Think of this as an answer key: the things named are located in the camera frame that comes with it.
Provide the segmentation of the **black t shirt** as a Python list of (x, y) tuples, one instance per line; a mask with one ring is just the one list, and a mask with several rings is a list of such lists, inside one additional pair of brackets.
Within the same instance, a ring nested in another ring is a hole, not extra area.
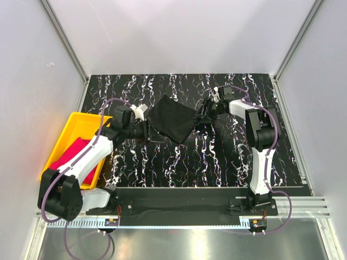
[(185, 142), (198, 119), (196, 111), (163, 95), (149, 111), (150, 121), (156, 131), (170, 140)]

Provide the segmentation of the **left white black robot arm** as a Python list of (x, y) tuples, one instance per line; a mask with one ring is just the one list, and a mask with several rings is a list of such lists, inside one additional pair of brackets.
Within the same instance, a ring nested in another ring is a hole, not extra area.
[(53, 170), (46, 169), (41, 175), (38, 208), (46, 222), (51, 220), (74, 220), (80, 212), (99, 208), (110, 215), (117, 209), (117, 201), (111, 192), (103, 188), (81, 189), (81, 184), (100, 161), (123, 144), (125, 140), (157, 141), (156, 133), (148, 116), (146, 105), (120, 106), (115, 114), (100, 119), (98, 129), (90, 142), (68, 162)]

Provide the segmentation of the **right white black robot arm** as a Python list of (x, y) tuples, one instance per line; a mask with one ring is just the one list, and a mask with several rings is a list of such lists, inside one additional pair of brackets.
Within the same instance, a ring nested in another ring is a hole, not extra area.
[(220, 86), (205, 98), (195, 119), (202, 124), (211, 124), (217, 116), (230, 114), (244, 120), (246, 139), (253, 153), (252, 178), (245, 202), (232, 211), (248, 211), (253, 215), (262, 214), (271, 207), (272, 160), (280, 131), (275, 111), (250, 102), (249, 94), (237, 86)]

